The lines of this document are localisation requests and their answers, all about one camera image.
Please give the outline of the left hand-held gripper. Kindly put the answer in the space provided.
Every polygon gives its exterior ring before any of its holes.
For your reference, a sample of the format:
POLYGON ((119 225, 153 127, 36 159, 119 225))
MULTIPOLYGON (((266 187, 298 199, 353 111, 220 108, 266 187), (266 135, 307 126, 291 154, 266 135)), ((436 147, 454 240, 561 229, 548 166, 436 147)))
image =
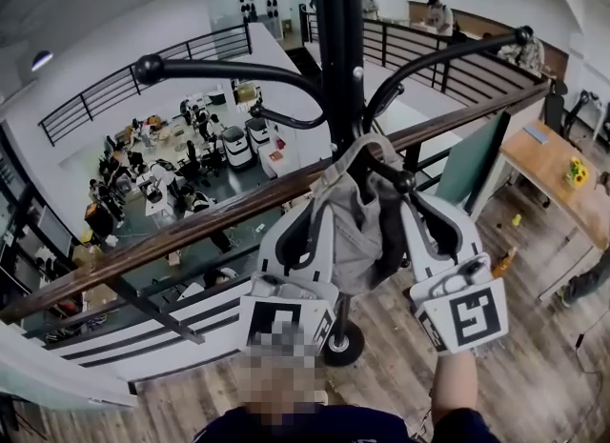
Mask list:
POLYGON ((334 215, 330 206, 324 206, 311 223, 312 210, 311 201, 298 204, 261 240, 260 272, 253 274, 251 290, 239 299, 238 348, 243 352, 255 340, 279 343, 283 329, 290 326, 315 353, 321 352, 330 335, 339 295, 337 286, 330 283, 334 215))

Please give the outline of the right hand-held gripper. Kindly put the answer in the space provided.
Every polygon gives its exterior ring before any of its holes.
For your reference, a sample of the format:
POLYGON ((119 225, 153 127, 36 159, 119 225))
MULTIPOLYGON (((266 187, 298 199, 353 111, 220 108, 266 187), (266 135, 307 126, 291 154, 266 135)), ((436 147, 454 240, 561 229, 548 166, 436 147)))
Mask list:
POLYGON ((481 253, 472 218, 424 192, 403 197, 400 217, 416 278, 409 297, 437 353, 470 351, 506 335, 504 282, 492 275, 490 257, 481 253), (448 269, 449 260, 462 263, 448 269))

